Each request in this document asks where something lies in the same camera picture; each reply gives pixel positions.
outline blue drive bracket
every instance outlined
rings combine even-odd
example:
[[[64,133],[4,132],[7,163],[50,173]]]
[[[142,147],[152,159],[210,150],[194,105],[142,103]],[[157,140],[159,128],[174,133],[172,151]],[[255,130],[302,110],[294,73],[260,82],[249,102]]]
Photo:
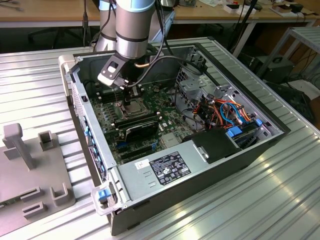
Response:
[[[226,133],[231,137],[233,138],[234,136],[238,135],[238,134],[241,134],[242,131],[241,129],[238,127],[238,126],[233,126],[233,127],[230,127]]]

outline table leg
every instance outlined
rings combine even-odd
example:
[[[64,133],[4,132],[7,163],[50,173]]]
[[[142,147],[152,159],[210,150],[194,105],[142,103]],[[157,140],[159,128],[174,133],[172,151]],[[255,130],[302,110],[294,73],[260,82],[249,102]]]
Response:
[[[246,44],[250,34],[252,33],[253,29],[255,28],[256,23],[255,22],[251,22],[248,24],[248,26],[246,27],[242,37],[240,38],[238,44],[235,47],[235,50],[233,52],[233,56],[235,56],[236,58],[239,56],[242,48],[244,47],[244,45]]]
[[[310,21],[306,24],[306,27],[312,27],[314,25],[314,23],[316,22],[316,20]],[[294,40],[294,42],[291,44],[291,46],[289,47],[289,49],[285,52],[284,57],[286,59],[289,59],[291,57],[291,54],[294,52],[294,50],[296,49],[296,47],[298,46],[298,44],[300,43],[299,40]]]

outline metal shelf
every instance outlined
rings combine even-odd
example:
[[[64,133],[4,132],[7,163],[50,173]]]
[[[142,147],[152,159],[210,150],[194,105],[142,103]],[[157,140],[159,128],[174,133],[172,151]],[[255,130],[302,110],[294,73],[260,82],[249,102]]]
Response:
[[[280,51],[282,46],[287,42],[290,36],[294,37],[295,41],[285,53],[284,56],[286,58],[289,58],[291,56],[291,54],[293,53],[293,51],[299,43],[305,44],[310,49],[320,54],[320,27],[290,27],[286,30],[282,38],[279,40],[277,45],[272,50],[267,60],[261,66],[260,70],[256,74],[258,77],[261,77],[264,74],[271,61],[275,58],[276,54],[278,54],[278,52]],[[306,79],[308,79],[312,75],[312,73],[314,73],[319,68],[320,62],[306,74]]]

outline white box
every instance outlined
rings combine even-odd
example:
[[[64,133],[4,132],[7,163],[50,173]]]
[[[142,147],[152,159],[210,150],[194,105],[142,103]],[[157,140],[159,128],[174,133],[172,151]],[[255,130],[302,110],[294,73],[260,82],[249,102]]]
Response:
[[[250,8],[250,6],[246,6],[246,5],[244,6],[243,12],[242,12],[242,16],[244,16],[244,15],[247,14],[249,8]],[[236,11],[236,13],[240,15],[240,14],[241,14],[241,11],[242,11],[242,5],[239,6],[239,9]],[[255,13],[256,13],[256,10],[253,8],[253,9],[252,9],[252,12],[250,13],[250,15],[253,15],[253,14],[255,14]]]

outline white sticker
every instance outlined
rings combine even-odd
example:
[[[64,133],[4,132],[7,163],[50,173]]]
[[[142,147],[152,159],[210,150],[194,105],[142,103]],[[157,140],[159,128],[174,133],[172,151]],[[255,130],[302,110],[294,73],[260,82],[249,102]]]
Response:
[[[149,164],[149,159],[145,159],[145,160],[142,160],[142,161],[138,161],[138,162],[136,162],[135,164],[135,167],[136,167],[136,169],[143,169],[143,168],[145,168],[145,167],[148,167],[148,166],[150,166],[150,164]]]

